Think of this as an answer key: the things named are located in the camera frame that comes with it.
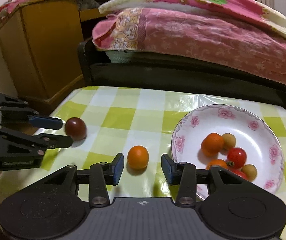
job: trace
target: dark red tomato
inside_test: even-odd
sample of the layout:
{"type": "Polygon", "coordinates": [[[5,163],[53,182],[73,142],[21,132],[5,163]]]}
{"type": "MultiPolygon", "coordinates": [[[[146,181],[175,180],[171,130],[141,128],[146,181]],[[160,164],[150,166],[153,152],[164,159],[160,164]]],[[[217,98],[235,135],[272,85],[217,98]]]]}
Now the dark red tomato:
{"type": "Polygon", "coordinates": [[[227,153],[227,165],[239,169],[244,166],[246,162],[246,152],[242,148],[231,148],[227,153]]]}
{"type": "Polygon", "coordinates": [[[232,170],[232,172],[235,173],[236,175],[240,176],[241,178],[248,180],[247,176],[243,172],[241,172],[239,170],[232,170]]]}

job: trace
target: pink blanket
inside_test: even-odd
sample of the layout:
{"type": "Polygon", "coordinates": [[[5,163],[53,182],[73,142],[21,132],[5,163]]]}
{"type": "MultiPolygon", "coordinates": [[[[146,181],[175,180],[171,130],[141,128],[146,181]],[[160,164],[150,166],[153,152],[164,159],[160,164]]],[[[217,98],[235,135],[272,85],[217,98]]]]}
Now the pink blanket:
{"type": "Polygon", "coordinates": [[[191,57],[286,84],[286,39],[228,16],[128,8],[99,22],[93,42],[105,50],[191,57]]]}

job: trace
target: tablecloth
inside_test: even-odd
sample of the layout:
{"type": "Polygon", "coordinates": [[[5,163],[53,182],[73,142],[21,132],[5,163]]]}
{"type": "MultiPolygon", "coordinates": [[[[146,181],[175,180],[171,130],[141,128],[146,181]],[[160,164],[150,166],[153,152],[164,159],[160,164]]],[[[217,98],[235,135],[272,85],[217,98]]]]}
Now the tablecloth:
{"type": "MultiPolygon", "coordinates": [[[[189,111],[209,104],[242,107],[263,119],[278,137],[285,157],[284,180],[276,195],[286,204],[286,110],[280,106],[202,94],[128,89],[85,87],[72,92],[52,116],[68,120],[82,118],[87,138],[67,149],[46,151],[38,169],[6,171],[0,176],[0,203],[7,196],[42,177],[74,164],[88,169],[97,162],[110,162],[118,152],[126,158],[129,149],[143,145],[150,154],[146,171],[133,173],[127,166],[118,186],[108,186],[110,199],[115,196],[175,197],[178,188],[169,187],[161,169],[161,155],[171,153],[171,135],[180,119],[189,111]]],[[[64,134],[64,130],[44,130],[64,134]]],[[[78,196],[88,200],[88,185],[80,185],[78,196]]],[[[286,226],[281,235],[286,240],[286,226]]]]}

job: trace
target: plate rim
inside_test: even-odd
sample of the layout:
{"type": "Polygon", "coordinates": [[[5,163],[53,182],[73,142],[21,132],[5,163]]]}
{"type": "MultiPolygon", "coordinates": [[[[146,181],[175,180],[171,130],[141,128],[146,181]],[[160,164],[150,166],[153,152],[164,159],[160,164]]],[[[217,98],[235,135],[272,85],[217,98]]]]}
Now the plate rim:
{"type": "MultiPolygon", "coordinates": [[[[191,110],[190,112],[188,112],[186,115],[184,115],[184,117],[182,117],[182,118],[180,119],[180,121],[177,123],[177,125],[175,126],[175,129],[173,130],[173,133],[172,133],[172,137],[171,137],[171,157],[172,157],[172,160],[173,160],[175,163],[177,163],[177,160],[175,160],[174,157],[173,157],[173,147],[174,147],[173,138],[174,138],[174,134],[179,131],[179,129],[177,130],[179,124],[182,123],[182,120],[183,120],[183,119],[185,119],[186,117],[188,118],[188,117],[191,115],[191,113],[194,112],[195,110],[200,109],[200,108],[205,108],[205,107],[210,108],[211,106],[219,106],[218,108],[223,107],[223,106],[226,106],[226,107],[232,107],[232,108],[234,108],[234,109],[243,110],[243,111],[245,111],[245,112],[248,112],[248,113],[252,114],[252,115],[253,115],[255,118],[257,118],[258,120],[261,120],[261,121],[265,124],[265,126],[266,126],[265,128],[268,129],[269,132],[275,137],[276,142],[278,143],[278,146],[279,146],[280,149],[281,149],[281,171],[282,171],[282,172],[281,172],[282,176],[279,175],[278,183],[276,184],[276,188],[275,188],[275,190],[272,191],[272,194],[275,194],[275,193],[279,190],[279,188],[280,188],[280,186],[281,186],[281,184],[282,184],[282,182],[283,182],[283,179],[284,179],[284,166],[285,166],[285,161],[284,161],[284,154],[283,154],[283,150],[282,150],[280,141],[279,141],[279,139],[277,138],[277,136],[275,135],[275,133],[272,131],[272,129],[267,125],[266,122],[264,122],[264,121],[263,121],[261,118],[259,118],[256,114],[253,114],[252,112],[250,112],[250,111],[248,111],[248,110],[246,110],[246,109],[244,109],[244,108],[238,107],[238,106],[225,105],[225,104],[210,104],[210,105],[205,105],[205,106],[197,107],[197,108],[191,110]]],[[[197,196],[198,198],[200,198],[201,200],[205,200],[205,198],[204,198],[203,196],[199,195],[197,192],[196,192],[196,196],[197,196]]]]}

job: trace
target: orange tomato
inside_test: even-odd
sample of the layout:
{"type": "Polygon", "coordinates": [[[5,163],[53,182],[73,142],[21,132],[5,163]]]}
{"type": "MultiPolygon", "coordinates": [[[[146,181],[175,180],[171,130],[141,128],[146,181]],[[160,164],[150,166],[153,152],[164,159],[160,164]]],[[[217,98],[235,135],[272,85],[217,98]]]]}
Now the orange tomato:
{"type": "Polygon", "coordinates": [[[226,162],[225,162],[224,160],[221,160],[221,159],[217,159],[217,160],[212,160],[212,161],[210,161],[210,162],[208,163],[208,165],[206,166],[206,169],[209,170],[212,165],[219,165],[219,166],[221,166],[222,168],[227,169],[227,164],[226,164],[226,162]]]}
{"type": "Polygon", "coordinates": [[[210,133],[201,143],[201,150],[207,157],[213,157],[223,149],[224,139],[217,133],[210,133]]]}
{"type": "Polygon", "coordinates": [[[137,145],[128,151],[127,162],[132,169],[144,169],[148,164],[148,160],[148,151],[143,146],[137,145]]]}

